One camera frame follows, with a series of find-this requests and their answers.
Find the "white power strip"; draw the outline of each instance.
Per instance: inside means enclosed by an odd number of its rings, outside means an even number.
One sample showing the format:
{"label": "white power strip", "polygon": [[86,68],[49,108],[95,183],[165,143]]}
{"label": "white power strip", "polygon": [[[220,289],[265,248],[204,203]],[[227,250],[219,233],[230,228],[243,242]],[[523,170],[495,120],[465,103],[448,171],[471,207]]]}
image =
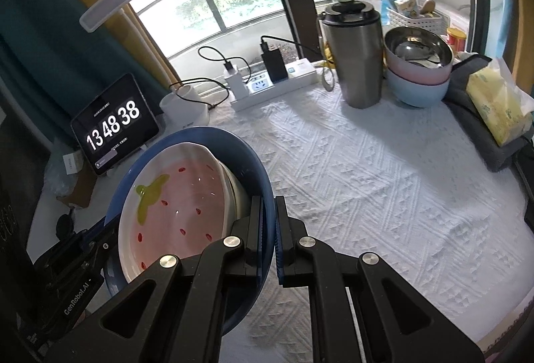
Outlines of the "white power strip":
{"label": "white power strip", "polygon": [[250,90],[248,96],[236,100],[234,95],[230,94],[232,108],[241,111],[319,81],[319,74],[308,59],[303,58],[288,63],[286,69],[289,78],[276,84],[272,83],[267,72],[253,76],[247,84]]}

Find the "blue bowl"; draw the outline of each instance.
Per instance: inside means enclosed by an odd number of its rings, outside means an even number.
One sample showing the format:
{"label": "blue bowl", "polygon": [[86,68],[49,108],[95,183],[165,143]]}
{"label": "blue bowl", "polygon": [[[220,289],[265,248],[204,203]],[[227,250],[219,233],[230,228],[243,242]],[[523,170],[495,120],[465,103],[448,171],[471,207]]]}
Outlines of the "blue bowl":
{"label": "blue bowl", "polygon": [[[247,289],[232,288],[229,290],[223,327],[223,332],[226,334],[241,322],[256,301],[267,278],[274,250],[277,212],[271,182],[258,155],[247,143],[228,131],[210,126],[183,129],[159,140],[133,163],[118,185],[109,204],[105,224],[108,224],[121,213],[126,196],[143,167],[163,149],[182,142],[192,142],[206,146],[219,161],[231,170],[249,196],[263,197],[263,222],[260,223],[260,235],[258,235],[258,256],[261,262],[258,265],[256,287]],[[127,285],[122,273],[117,248],[111,254],[103,272],[107,288],[112,296]]]}
{"label": "blue bowl", "polygon": [[412,107],[426,108],[437,104],[443,99],[449,88],[450,78],[444,83],[437,85],[423,85],[412,83],[386,70],[385,78],[388,86],[399,101]]}

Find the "silver screw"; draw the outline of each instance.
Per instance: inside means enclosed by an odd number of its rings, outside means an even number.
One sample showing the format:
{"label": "silver screw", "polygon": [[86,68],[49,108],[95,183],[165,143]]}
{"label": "silver screw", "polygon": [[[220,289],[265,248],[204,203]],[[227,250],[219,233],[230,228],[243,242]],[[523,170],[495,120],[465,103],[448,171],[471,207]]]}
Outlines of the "silver screw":
{"label": "silver screw", "polygon": [[172,268],[176,265],[177,262],[178,259],[176,259],[171,254],[167,254],[160,259],[160,265],[164,268]]}
{"label": "silver screw", "polygon": [[239,239],[237,236],[227,236],[223,243],[227,247],[237,247],[239,244],[241,244],[241,239]]}
{"label": "silver screw", "polygon": [[310,236],[303,236],[298,240],[298,243],[303,247],[313,247],[315,245],[315,239]]}
{"label": "silver screw", "polygon": [[380,260],[380,258],[378,257],[377,254],[374,254],[374,253],[365,253],[362,257],[361,257],[362,261],[364,261],[366,264],[368,265],[375,265],[378,263],[378,261]]}

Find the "white basket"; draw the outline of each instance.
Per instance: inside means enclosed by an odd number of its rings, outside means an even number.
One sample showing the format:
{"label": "white basket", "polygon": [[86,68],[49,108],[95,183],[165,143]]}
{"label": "white basket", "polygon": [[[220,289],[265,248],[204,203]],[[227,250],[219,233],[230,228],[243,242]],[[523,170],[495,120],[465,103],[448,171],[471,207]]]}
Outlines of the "white basket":
{"label": "white basket", "polygon": [[444,24],[443,18],[439,15],[438,18],[408,18],[404,15],[388,9],[389,22],[392,27],[418,27],[431,31],[438,36],[446,34],[447,27]]}

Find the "black charger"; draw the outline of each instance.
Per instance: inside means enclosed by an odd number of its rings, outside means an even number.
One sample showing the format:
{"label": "black charger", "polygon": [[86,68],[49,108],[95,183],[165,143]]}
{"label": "black charger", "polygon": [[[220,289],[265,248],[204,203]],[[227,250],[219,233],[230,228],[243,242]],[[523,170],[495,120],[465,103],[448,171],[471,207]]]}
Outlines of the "black charger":
{"label": "black charger", "polygon": [[260,47],[263,51],[263,63],[265,64],[265,68],[267,69],[267,73],[273,84],[287,79],[286,65],[284,59],[282,59],[280,50],[278,48],[270,50],[266,42],[262,42]]}

